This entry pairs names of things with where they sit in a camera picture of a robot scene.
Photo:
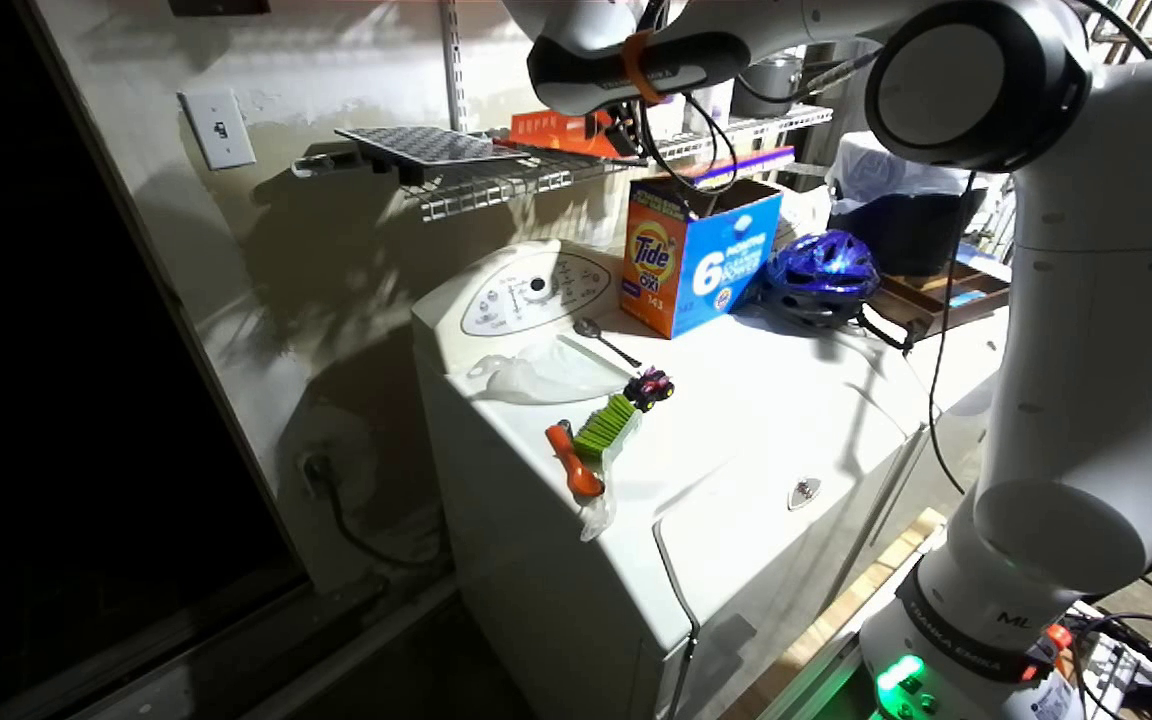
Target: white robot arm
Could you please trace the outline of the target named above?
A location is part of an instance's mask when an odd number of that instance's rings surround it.
[[[608,0],[563,8],[589,25]],[[1078,720],[1061,680],[1029,678],[1029,648],[1071,600],[1152,569],[1152,59],[1092,70],[1061,0],[687,0],[651,38],[540,29],[560,42],[535,38],[533,88],[573,118],[875,38],[874,132],[910,159],[1012,174],[988,469],[861,637],[874,667],[913,648],[936,667],[936,718]]]

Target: blue box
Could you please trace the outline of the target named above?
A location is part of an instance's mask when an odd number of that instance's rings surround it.
[[[678,179],[629,194],[620,307],[656,337],[684,337],[732,313],[767,266],[781,231],[781,189],[737,179],[726,198]]]

